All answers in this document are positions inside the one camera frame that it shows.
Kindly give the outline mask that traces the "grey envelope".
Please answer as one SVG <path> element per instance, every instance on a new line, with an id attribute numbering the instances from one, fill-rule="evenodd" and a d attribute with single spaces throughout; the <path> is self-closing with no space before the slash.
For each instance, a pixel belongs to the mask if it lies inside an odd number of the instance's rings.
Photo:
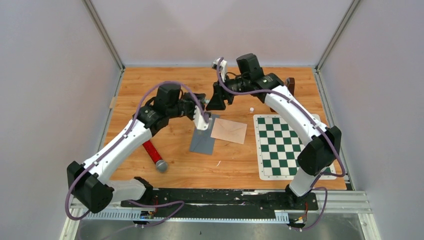
<path id="1" fill-rule="evenodd" d="M 212 114 L 212 120 L 209 123 L 207 130 L 199 130 L 194 128 L 192 134 L 191 142 L 189 145 L 189 151 L 192 153 L 199 153 L 205 155 L 212 155 L 214 151 L 215 139 L 211 137 L 212 130 L 214 127 L 215 120 L 218 119 L 220 115 Z"/>

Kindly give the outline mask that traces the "cream pink envelope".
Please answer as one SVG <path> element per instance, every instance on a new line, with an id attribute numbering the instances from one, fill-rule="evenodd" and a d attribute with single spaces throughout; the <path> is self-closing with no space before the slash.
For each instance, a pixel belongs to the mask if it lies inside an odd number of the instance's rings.
<path id="1" fill-rule="evenodd" d="M 247 124 L 216 118 L 211 131 L 211 138 L 231 143 L 244 144 Z"/>

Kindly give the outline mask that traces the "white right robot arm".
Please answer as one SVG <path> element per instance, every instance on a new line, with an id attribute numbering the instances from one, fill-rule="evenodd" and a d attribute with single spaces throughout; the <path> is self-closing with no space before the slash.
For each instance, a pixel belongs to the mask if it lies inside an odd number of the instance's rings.
<path id="1" fill-rule="evenodd" d="M 305 203 L 305 195 L 312 190 L 319 177 L 325 175 L 325 168 L 341 160 L 341 130 L 315 119 L 290 92 L 286 82 L 275 73 L 264 73 L 255 54 L 244 54 L 236 59 L 236 63 L 240 74 L 230 78 L 224 58 L 212 62 L 217 81 L 213 84 L 213 95 L 206 110 L 223 111 L 232 104 L 235 96 L 251 95 L 278 113 L 292 127 L 305 148 L 297 160 L 300 169 L 285 189 L 288 192 L 285 201 L 290 208 L 298 209 Z"/>

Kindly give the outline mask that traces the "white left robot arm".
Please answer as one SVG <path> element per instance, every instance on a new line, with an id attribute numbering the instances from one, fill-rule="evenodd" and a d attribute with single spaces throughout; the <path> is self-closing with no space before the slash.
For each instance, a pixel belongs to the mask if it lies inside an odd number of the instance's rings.
<path id="1" fill-rule="evenodd" d="M 210 121 L 206 104 L 206 94 L 194 93 L 176 81 L 165 81 L 148 90 L 132 118 L 115 138 L 84 162 L 73 161 L 67 166 L 65 209 L 68 217 L 76 219 L 70 214 L 70 196 L 80 201 L 90 213 L 99 213 L 110 203 L 127 200 L 135 200 L 142 207 L 149 206 L 153 193 L 147 189 L 147 182 L 140 177 L 111 180 L 111 176 L 124 160 L 165 128 L 171 119 L 187 117 L 198 130 L 206 130 Z"/>

